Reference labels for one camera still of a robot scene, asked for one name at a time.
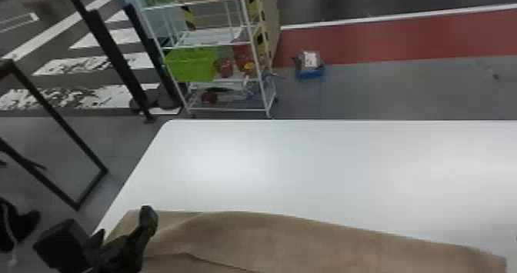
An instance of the crosswalk stripe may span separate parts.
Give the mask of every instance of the crosswalk stripe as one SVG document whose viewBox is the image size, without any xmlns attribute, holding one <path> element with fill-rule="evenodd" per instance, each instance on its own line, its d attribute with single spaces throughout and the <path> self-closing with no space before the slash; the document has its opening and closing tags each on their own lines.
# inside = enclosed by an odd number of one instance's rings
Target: crosswalk stripe
<svg viewBox="0 0 517 273">
<path fill-rule="evenodd" d="M 124 54 L 129 67 L 133 70 L 154 68 L 146 52 Z M 89 56 L 79 58 L 53 59 L 34 72 L 33 76 L 63 75 L 75 73 L 98 72 L 111 68 L 106 56 Z"/>
<path fill-rule="evenodd" d="M 159 83 L 142 84 L 142 88 L 156 89 Z M 40 88 L 42 95 L 56 108 L 113 109 L 129 108 L 131 94 L 125 85 L 106 85 L 100 88 Z M 0 111 L 35 110 L 41 105 L 27 89 L 11 89 L 0 97 Z M 152 108 L 155 115 L 177 115 L 181 108 L 162 110 Z"/>
<path fill-rule="evenodd" d="M 110 1 L 111 0 L 94 0 L 92 3 L 86 5 L 86 9 L 98 9 L 101 8 L 103 5 L 109 3 Z M 57 24 L 53 25 L 51 28 L 46 29 L 45 31 L 38 34 L 31 40 L 27 41 L 26 43 L 18 46 L 15 50 L 2 56 L 2 59 L 14 59 L 15 61 L 18 61 L 24 58 L 27 54 L 42 47 L 45 43 L 49 42 L 57 35 L 60 35 L 65 30 L 72 27 L 75 23 L 79 21 L 81 21 L 81 16 L 78 12 L 76 12 L 70 15 L 69 17 L 64 18 Z"/>
<path fill-rule="evenodd" d="M 113 40 L 115 40 L 115 43 L 118 45 L 140 42 L 140 38 L 133 28 L 110 30 L 109 34 L 112 35 Z M 81 38 L 81 40 L 72 45 L 70 49 L 87 47 L 99 47 L 97 39 L 95 39 L 92 33 L 88 33 L 85 37 Z"/>
<path fill-rule="evenodd" d="M 129 21 L 129 18 L 125 14 L 124 10 L 120 10 L 119 12 L 116 12 L 112 17 L 110 17 L 108 20 L 106 20 L 106 23 L 122 22 L 122 21 Z"/>
</svg>

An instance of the black shoe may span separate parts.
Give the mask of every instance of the black shoe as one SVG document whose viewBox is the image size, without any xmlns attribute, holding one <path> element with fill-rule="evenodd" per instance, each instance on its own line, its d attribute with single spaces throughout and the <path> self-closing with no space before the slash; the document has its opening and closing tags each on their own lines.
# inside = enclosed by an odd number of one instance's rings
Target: black shoe
<svg viewBox="0 0 517 273">
<path fill-rule="evenodd" d="M 19 215 L 9 219 L 10 228 L 18 243 L 25 240 L 36 229 L 40 219 L 41 214 L 39 211 L 30 211 L 25 215 Z M 2 219 L 2 221 L 0 221 L 0 251 L 7 253 L 12 251 L 14 247 L 15 245 L 7 234 Z"/>
</svg>

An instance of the black stanchion post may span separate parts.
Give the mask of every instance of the black stanchion post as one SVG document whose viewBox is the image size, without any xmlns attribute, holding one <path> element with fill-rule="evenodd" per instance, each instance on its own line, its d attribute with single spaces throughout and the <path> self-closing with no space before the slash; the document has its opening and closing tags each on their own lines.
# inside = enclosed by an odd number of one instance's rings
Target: black stanchion post
<svg viewBox="0 0 517 273">
<path fill-rule="evenodd" d="M 92 27 L 90 27 L 92 34 L 97 39 L 97 42 L 101 44 L 102 50 L 104 50 L 104 53 L 108 56 L 113 68 L 118 72 L 125 86 L 128 87 L 129 92 L 133 95 L 133 99 L 135 99 L 145 115 L 146 122 L 155 122 L 156 117 L 152 116 L 148 110 L 150 104 L 147 95 L 145 95 L 140 83 L 138 83 L 138 79 L 136 79 L 133 71 L 129 68 L 124 55 L 120 52 L 120 49 L 118 49 L 118 46 L 109 34 L 100 13 L 97 10 L 93 10 L 86 14 L 88 21 L 92 24 Z"/>
<path fill-rule="evenodd" d="M 70 1 L 72 1 L 72 4 L 82 16 L 88 28 L 90 28 L 90 31 L 95 36 L 95 39 L 97 39 L 97 42 L 100 44 L 106 56 L 108 56 L 113 68 L 118 72 L 118 75 L 120 75 L 120 78 L 128 87 L 133 99 L 145 116 L 145 123 L 155 122 L 156 117 L 151 115 L 151 112 L 149 111 L 151 105 L 147 95 L 142 89 L 140 83 L 138 83 L 138 79 L 133 74 L 133 71 L 129 68 L 124 55 L 120 52 L 120 49 L 118 49 L 118 46 L 109 34 L 108 29 L 102 21 L 101 15 L 97 10 L 86 11 L 86 7 L 82 4 L 81 0 Z"/>
<path fill-rule="evenodd" d="M 124 6 L 124 11 L 133 24 L 133 27 L 136 30 L 136 34 L 144 45 L 145 50 L 147 51 L 147 54 L 152 61 L 152 64 L 155 66 L 155 69 L 158 72 L 160 79 L 162 80 L 163 88 L 170 98 L 171 106 L 180 106 L 181 99 L 178 96 L 178 92 L 176 91 L 174 84 L 172 84 L 170 77 L 163 71 L 162 62 L 160 61 L 161 56 L 158 48 L 156 47 L 154 41 L 147 36 L 147 33 L 145 33 L 144 27 L 142 26 L 142 23 L 136 14 L 135 7 L 132 4 L 127 4 Z"/>
</svg>

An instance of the beige cloth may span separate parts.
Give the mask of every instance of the beige cloth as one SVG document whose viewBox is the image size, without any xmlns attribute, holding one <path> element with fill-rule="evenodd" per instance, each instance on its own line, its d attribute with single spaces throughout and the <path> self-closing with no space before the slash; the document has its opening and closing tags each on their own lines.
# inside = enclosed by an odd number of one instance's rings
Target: beige cloth
<svg viewBox="0 0 517 273">
<path fill-rule="evenodd" d="M 138 223 L 130 211 L 109 240 Z M 144 273 L 503 273 L 506 262 L 473 248 L 248 212 L 160 212 Z"/>
</svg>

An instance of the black pole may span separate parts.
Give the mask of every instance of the black pole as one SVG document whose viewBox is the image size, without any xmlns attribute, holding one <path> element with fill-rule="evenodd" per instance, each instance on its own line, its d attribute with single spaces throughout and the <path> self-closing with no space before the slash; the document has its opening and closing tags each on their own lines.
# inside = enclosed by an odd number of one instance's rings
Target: black pole
<svg viewBox="0 0 517 273">
<path fill-rule="evenodd" d="M 128 87 L 129 92 L 133 95 L 133 98 L 145 115 L 146 122 L 155 122 L 156 117 L 152 116 L 148 109 L 150 104 L 147 95 L 145 95 L 140 83 L 138 83 L 138 79 L 136 79 L 133 71 L 129 68 L 124 55 L 120 52 L 117 44 L 109 34 L 108 29 L 102 21 L 101 14 L 97 10 L 88 11 L 86 13 L 88 22 L 92 24 L 92 27 L 90 27 L 92 34 L 97 38 L 98 43 L 101 44 L 102 50 L 104 50 L 104 53 L 108 56 L 113 68 L 118 72 L 125 86 Z"/>
<path fill-rule="evenodd" d="M 84 153 L 97 165 L 97 167 L 107 172 L 108 168 L 102 163 L 102 161 L 95 155 L 95 153 L 85 144 L 85 142 L 77 135 L 74 129 L 65 121 L 65 119 L 50 105 L 39 90 L 28 80 L 18 66 L 11 60 L 9 61 L 8 67 L 15 77 L 27 88 L 27 90 L 36 98 L 40 105 L 58 122 L 63 130 L 72 138 L 72 140 L 83 150 Z"/>
<path fill-rule="evenodd" d="M 97 155 L 88 147 L 85 142 L 77 135 L 77 133 L 73 130 L 73 128 L 65 121 L 65 119 L 55 110 L 55 108 L 47 102 L 47 100 L 43 97 L 43 95 L 39 92 L 39 90 L 32 84 L 32 82 L 23 74 L 23 72 L 18 68 L 14 61 L 8 60 L 6 62 L 0 61 L 0 79 L 4 78 L 6 75 L 13 74 L 18 81 L 22 83 L 25 88 L 36 98 L 41 106 L 52 116 L 52 118 L 58 122 L 59 126 L 63 128 L 63 130 L 67 133 L 67 135 L 76 143 L 77 146 L 81 148 L 81 150 L 90 158 L 91 161 L 95 163 L 95 165 L 99 168 L 99 173 L 94 177 L 94 179 L 88 184 L 88 187 L 81 193 L 78 201 L 73 200 L 66 193 L 63 192 L 57 185 L 52 183 L 48 178 L 45 177 L 39 170 L 36 168 L 46 169 L 46 167 L 34 163 L 33 161 L 24 158 L 20 155 L 15 149 L 9 146 L 5 141 L 0 138 L 0 148 L 3 152 L 13 158 L 16 162 L 18 162 L 25 170 L 27 170 L 31 175 L 33 175 L 38 181 L 40 181 L 45 187 L 54 192 L 61 200 L 66 202 L 76 211 L 79 210 L 82 204 L 86 201 L 86 198 L 93 191 L 95 186 L 101 181 L 102 177 L 106 175 L 108 172 L 108 168 L 102 163 L 102 161 L 97 157 Z"/>
<path fill-rule="evenodd" d="M 113 37 L 109 34 L 108 29 L 102 21 L 101 15 L 97 10 L 86 11 L 86 7 L 82 4 L 81 0 L 70 0 L 75 6 L 82 19 L 94 35 L 97 42 L 100 44 L 102 50 L 108 56 L 109 61 L 112 63 L 113 68 L 118 72 L 120 78 L 124 82 L 125 86 L 128 87 L 129 92 L 135 99 L 140 110 L 145 116 L 145 123 L 154 123 L 156 117 L 151 115 L 149 111 L 150 104 L 142 89 L 138 79 L 133 74 L 133 71 L 129 68 L 128 62 L 125 60 L 124 55 L 120 52 L 120 49 L 116 45 Z"/>
<path fill-rule="evenodd" d="M 160 52 L 154 41 L 147 36 L 147 33 L 145 33 L 144 27 L 142 26 L 142 23 L 136 14 L 135 7 L 132 4 L 127 4 L 124 6 L 124 11 L 133 24 L 133 27 L 136 30 L 136 34 L 140 38 L 140 42 L 142 42 L 144 45 L 144 48 L 147 51 L 152 64 L 155 66 L 155 69 L 158 72 L 160 79 L 162 80 L 163 87 L 170 97 L 171 102 L 173 104 L 178 104 L 179 106 L 181 100 L 179 99 L 178 92 L 176 91 L 175 86 L 172 84 L 170 77 L 163 71 L 162 62 L 160 61 Z"/>
</svg>

